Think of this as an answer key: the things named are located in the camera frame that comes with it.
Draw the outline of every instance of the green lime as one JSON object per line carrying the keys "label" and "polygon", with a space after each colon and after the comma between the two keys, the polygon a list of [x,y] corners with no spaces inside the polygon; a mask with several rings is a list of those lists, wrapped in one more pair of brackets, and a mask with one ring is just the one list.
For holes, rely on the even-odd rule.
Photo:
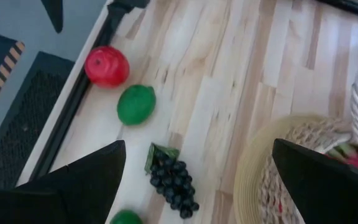
{"label": "green lime", "polygon": [[118,118],[125,125],[137,125],[145,121],[155,108],[155,94],[151,86],[132,85],[119,98]]}
{"label": "green lime", "polygon": [[112,218],[110,224],[142,224],[142,220],[136,213],[130,210],[122,210]]}

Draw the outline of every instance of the wicker basket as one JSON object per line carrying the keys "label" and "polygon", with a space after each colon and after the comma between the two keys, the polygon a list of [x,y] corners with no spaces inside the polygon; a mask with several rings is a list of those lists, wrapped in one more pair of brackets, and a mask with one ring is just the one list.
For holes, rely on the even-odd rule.
{"label": "wicker basket", "polygon": [[358,144],[358,74],[351,91],[352,121],[288,116],[261,129],[242,152],[234,183],[237,223],[304,223],[286,190],[271,153],[283,138],[320,153],[342,143]]}

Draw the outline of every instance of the black grapes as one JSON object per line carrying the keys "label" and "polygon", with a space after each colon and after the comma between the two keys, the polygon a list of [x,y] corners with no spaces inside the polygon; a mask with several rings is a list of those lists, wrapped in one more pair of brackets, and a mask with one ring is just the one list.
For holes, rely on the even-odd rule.
{"label": "black grapes", "polygon": [[193,178],[186,170],[186,163],[169,158],[164,152],[156,150],[150,168],[150,183],[157,193],[165,197],[172,210],[179,210],[181,218],[190,218],[200,209],[194,201],[196,190],[191,185]]}

